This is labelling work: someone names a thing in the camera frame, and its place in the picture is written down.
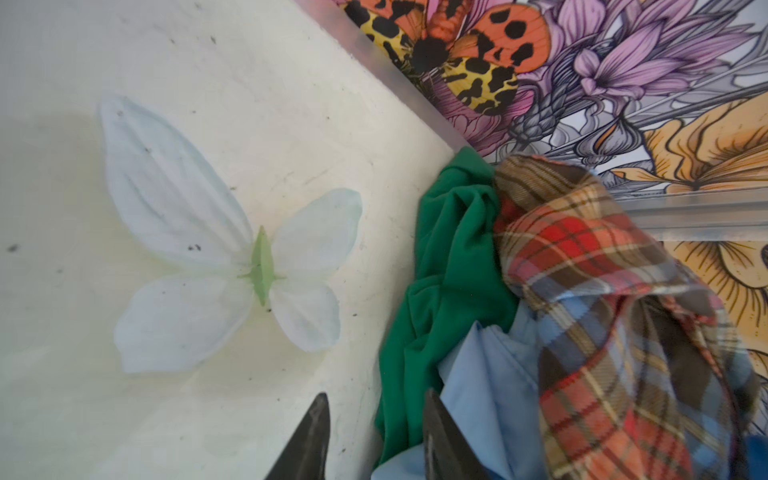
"yellow flower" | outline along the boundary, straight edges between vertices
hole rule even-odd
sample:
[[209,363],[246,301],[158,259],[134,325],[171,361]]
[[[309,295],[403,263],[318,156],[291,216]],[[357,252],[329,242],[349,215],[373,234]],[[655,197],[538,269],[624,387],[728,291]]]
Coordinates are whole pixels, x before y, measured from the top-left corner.
[[645,132],[655,173],[614,168],[618,177],[671,182],[667,193],[768,187],[768,93]]
[[747,348],[768,354],[768,242],[664,242],[664,248],[722,299]]

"plaid fabric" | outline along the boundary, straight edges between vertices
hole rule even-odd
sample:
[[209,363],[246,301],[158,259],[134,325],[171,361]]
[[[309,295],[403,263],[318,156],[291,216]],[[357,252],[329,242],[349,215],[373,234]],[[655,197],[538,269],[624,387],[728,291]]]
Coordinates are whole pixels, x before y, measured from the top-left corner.
[[554,478],[747,478],[757,378],[723,304],[580,167],[497,170],[505,282],[535,311]]

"light blue cloth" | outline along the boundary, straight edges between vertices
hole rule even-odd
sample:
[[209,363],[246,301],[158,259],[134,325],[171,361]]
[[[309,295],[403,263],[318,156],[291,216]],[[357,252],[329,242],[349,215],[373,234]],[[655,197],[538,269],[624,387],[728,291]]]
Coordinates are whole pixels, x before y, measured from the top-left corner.
[[[492,478],[547,478],[538,429],[540,344],[531,310],[520,302],[509,334],[475,322],[464,341],[438,366],[440,399]],[[424,476],[417,445],[381,464],[372,480]]]

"white butterfly wing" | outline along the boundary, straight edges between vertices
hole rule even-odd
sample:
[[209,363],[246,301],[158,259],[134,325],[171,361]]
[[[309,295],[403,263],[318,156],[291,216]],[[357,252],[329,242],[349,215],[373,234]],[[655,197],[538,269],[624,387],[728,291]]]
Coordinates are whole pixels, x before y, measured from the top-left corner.
[[321,279],[341,266],[355,246],[362,200],[338,188],[313,201],[275,232],[275,273],[292,279]]
[[187,273],[136,292],[114,329],[126,373],[180,372],[214,354],[248,317],[248,280]]
[[243,208],[181,132],[114,94],[101,102],[101,122],[109,193],[140,242],[187,269],[248,263]]
[[339,340],[339,301],[327,285],[276,280],[270,306],[288,339],[305,352],[326,349]]

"green fabric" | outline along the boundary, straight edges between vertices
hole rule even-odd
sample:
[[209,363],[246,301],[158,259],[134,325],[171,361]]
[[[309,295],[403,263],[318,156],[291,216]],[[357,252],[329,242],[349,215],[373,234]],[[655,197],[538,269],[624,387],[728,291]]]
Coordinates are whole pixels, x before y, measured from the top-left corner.
[[440,392],[437,364],[478,320],[509,330],[518,299],[502,281],[493,245],[499,212],[493,168],[462,148],[422,198],[415,280],[379,357],[380,462],[422,442],[424,393]]

